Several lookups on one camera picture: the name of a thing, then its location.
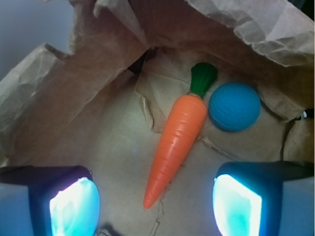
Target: toy carrot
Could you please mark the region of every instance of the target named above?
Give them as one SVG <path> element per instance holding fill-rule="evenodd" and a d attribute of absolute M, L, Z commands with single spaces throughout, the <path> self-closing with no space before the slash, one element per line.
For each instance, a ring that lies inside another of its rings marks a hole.
<path fill-rule="evenodd" d="M 188 154 L 207 116 L 202 97 L 217 78 L 217 69 L 198 63 L 191 69 L 188 95 L 179 97 L 168 116 L 151 168 L 143 207 L 150 208 Z"/>

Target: blue rubber ball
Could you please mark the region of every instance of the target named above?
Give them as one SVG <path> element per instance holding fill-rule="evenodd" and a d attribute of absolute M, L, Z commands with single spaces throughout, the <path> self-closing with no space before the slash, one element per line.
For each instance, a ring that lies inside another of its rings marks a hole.
<path fill-rule="evenodd" d="M 243 130 L 259 117 L 260 98 L 252 87 L 244 83 L 227 83 L 212 94 L 209 115 L 224 130 Z"/>

